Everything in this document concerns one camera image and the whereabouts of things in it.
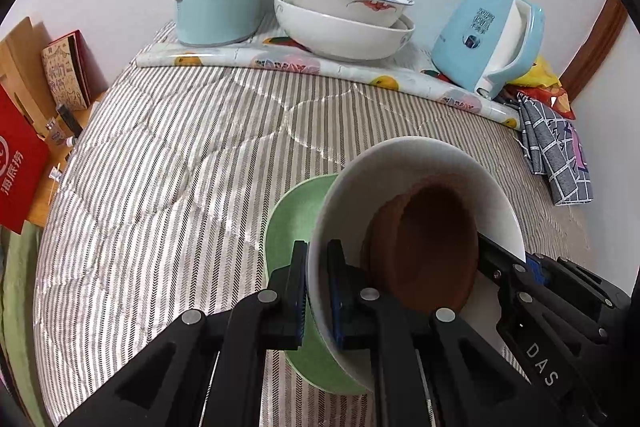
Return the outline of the striped quilted bed cover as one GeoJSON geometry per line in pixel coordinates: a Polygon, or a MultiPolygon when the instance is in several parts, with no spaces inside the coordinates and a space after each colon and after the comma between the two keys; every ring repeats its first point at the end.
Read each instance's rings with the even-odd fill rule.
{"type": "Polygon", "coordinates": [[[592,267],[577,207],[552,204],[501,124],[405,93],[246,68],[129,66],[70,155],[39,248],[34,335],[59,423],[187,309],[262,286],[262,236],[292,186],[404,135],[482,164],[525,247],[592,267]]]}

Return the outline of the yellow chips bag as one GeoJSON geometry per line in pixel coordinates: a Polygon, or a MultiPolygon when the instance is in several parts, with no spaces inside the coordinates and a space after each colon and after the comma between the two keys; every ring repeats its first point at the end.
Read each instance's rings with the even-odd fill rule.
{"type": "Polygon", "coordinates": [[[509,81],[509,84],[523,88],[549,88],[561,83],[549,62],[542,55],[538,55],[532,68],[523,76],[509,81]]]}

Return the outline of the fruit patterned plastic mat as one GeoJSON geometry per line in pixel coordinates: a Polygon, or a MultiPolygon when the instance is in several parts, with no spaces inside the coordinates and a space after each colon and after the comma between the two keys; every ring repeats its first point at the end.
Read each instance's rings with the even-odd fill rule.
{"type": "Polygon", "coordinates": [[[170,32],[162,41],[145,48],[136,57],[136,65],[246,67],[330,77],[425,98],[514,130],[521,128],[515,108],[488,101],[450,83],[432,63],[427,50],[412,42],[381,61],[347,63],[304,50],[284,34],[272,14],[262,19],[254,36],[228,46],[184,46],[170,32]]]}

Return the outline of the white ceramic bowl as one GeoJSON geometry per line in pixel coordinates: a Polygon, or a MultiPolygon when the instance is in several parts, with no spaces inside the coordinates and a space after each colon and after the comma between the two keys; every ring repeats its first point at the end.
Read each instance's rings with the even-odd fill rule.
{"type": "Polygon", "coordinates": [[[345,260],[360,265],[360,248],[374,214],[428,176],[446,176],[470,206],[477,230],[524,263],[518,217],[497,180],[473,157],[446,142],[402,136],[378,143],[351,161],[323,199],[309,244],[306,280],[310,312],[331,360],[355,383],[356,395],[373,390],[367,351],[342,351],[331,332],[326,245],[342,242],[345,260]]]}

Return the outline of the brown cardboard box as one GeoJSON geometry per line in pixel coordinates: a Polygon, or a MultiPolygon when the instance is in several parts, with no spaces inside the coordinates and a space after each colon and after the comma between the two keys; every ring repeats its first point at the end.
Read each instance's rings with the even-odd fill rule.
{"type": "Polygon", "coordinates": [[[47,123],[58,114],[29,17],[24,17],[1,40],[1,86],[32,129],[46,139],[47,123]]]}

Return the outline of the brown bowl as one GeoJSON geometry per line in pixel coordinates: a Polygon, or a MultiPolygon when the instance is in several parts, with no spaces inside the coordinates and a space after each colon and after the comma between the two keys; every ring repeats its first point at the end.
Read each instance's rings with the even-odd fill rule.
{"type": "Polygon", "coordinates": [[[453,176],[426,176],[386,202],[364,236],[360,267],[407,309],[459,312],[477,271],[477,227],[453,176]]]}

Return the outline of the grey checked folded cloth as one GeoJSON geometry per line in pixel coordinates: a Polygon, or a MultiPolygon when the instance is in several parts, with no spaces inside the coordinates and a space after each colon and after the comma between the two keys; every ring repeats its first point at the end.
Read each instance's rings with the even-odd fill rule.
{"type": "Polygon", "coordinates": [[[546,180],[553,204],[592,202],[590,173],[574,124],[527,95],[518,94],[516,101],[524,159],[531,173],[546,180]]]}

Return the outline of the light blue electric kettle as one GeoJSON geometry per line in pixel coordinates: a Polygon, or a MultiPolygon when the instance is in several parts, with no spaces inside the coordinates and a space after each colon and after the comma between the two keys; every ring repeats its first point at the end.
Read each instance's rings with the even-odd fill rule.
{"type": "Polygon", "coordinates": [[[440,32],[432,61],[457,86],[493,100],[533,67],[544,10],[526,0],[462,0],[440,32]]]}

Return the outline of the large white porcelain bowl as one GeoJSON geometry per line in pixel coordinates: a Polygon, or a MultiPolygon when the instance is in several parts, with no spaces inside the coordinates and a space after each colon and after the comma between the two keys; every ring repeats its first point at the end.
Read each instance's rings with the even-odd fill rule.
{"type": "Polygon", "coordinates": [[[344,20],[273,0],[282,30],[312,53],[335,60],[377,61],[399,52],[412,38],[416,25],[401,15],[390,28],[344,20]]]}

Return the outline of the red paper bag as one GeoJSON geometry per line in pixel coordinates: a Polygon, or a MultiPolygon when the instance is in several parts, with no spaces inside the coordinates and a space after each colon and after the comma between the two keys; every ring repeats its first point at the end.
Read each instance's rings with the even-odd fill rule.
{"type": "Polygon", "coordinates": [[[0,100],[0,219],[3,228],[22,233],[49,149],[9,95],[0,100]]]}

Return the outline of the brown wooden door frame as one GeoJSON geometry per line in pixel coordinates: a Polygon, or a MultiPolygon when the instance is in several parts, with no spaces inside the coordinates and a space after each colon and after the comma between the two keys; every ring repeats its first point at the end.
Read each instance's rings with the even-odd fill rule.
{"type": "Polygon", "coordinates": [[[620,0],[605,0],[590,33],[570,61],[560,81],[575,101],[601,67],[622,31],[628,12],[620,0]]]}

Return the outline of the green square plate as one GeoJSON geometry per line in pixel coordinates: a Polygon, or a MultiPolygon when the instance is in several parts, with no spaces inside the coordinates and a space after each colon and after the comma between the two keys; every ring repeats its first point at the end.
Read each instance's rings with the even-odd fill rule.
{"type": "MultiPolygon", "coordinates": [[[[274,206],[262,250],[267,279],[291,262],[295,242],[309,243],[323,199],[336,174],[314,176],[291,188],[274,206]]],[[[324,344],[310,306],[306,306],[302,347],[286,352],[288,363],[307,384],[334,395],[364,395],[367,390],[349,377],[324,344]]]]}

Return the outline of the red chips bag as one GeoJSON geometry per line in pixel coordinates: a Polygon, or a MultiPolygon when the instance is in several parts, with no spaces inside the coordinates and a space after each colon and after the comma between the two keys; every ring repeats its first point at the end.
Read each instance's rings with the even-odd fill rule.
{"type": "Polygon", "coordinates": [[[570,107],[570,98],[566,90],[561,86],[550,87],[521,87],[514,86],[514,84],[508,84],[506,86],[506,92],[510,95],[525,95],[533,100],[536,100],[545,106],[550,107],[559,114],[561,117],[574,120],[575,114],[570,107]]]}

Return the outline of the patterned red book box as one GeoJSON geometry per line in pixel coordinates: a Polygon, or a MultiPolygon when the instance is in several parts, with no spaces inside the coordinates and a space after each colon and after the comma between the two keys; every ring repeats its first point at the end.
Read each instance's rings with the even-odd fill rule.
{"type": "Polygon", "coordinates": [[[106,80],[79,29],[51,41],[40,52],[44,78],[56,105],[87,109],[106,89],[106,80]]]}

